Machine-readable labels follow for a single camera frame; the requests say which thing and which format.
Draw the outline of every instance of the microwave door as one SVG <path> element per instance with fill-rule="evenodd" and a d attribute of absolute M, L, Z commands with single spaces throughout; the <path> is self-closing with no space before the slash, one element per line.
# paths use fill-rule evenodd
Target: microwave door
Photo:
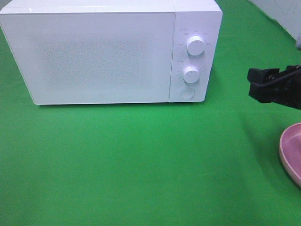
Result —
<path fill-rule="evenodd" d="M 36 104 L 169 101 L 174 13 L 5 15 L 1 21 Z"/>

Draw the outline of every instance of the green cloth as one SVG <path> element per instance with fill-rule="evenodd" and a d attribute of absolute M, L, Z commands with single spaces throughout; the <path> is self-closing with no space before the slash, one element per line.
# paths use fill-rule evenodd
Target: green cloth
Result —
<path fill-rule="evenodd" d="M 0 32 L 1 226 L 300 225 L 278 155 L 298 110 L 248 96 L 248 69 L 297 65 L 244 0 L 224 14 L 203 103 L 37 106 Z"/>

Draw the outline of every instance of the white knob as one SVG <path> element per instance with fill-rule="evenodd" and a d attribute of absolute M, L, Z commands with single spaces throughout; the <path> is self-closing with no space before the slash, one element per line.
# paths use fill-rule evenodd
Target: white knob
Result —
<path fill-rule="evenodd" d="M 187 83 L 194 83 L 199 79 L 199 70 L 197 67 L 186 67 L 183 72 L 184 80 Z"/>
<path fill-rule="evenodd" d="M 197 56 L 204 52 L 205 49 L 205 41 L 200 36 L 192 36 L 186 42 L 187 51 L 190 55 Z"/>

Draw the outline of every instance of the green surface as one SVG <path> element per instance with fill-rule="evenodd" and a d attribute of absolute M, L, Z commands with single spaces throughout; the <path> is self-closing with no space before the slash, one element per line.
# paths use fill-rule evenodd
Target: green surface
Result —
<path fill-rule="evenodd" d="M 0 33 L 0 225 L 300 225 L 278 157 L 298 110 L 248 97 L 251 67 L 301 63 L 244 0 L 224 11 L 206 101 L 32 103 Z"/>

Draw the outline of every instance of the white wall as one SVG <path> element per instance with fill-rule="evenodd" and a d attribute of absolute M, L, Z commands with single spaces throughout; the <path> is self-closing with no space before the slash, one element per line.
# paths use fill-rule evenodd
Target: white wall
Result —
<path fill-rule="evenodd" d="M 295 39 L 301 33 L 301 0 L 250 0 L 276 19 Z"/>

